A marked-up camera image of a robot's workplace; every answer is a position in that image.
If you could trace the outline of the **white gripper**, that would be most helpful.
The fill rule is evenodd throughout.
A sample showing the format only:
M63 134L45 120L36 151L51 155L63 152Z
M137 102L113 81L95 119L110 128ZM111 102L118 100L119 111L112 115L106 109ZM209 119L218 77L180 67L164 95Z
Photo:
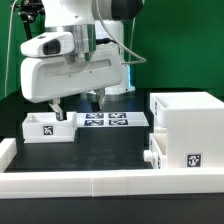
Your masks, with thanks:
M122 79L117 46L98 46L89 62L67 64L65 58L59 56L26 58L21 64L23 96L33 103L49 100L58 121L64 120L59 98L94 90L91 109L100 111L103 88L120 84Z

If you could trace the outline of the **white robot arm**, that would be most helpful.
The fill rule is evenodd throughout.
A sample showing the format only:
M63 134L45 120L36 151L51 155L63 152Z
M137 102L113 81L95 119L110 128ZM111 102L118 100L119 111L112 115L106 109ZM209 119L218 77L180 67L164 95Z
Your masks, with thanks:
M41 0L45 32L24 42L20 68L23 96L47 101L65 119L63 97L93 91L92 110L101 110L105 89L123 80L124 44L107 23L132 20L144 0Z

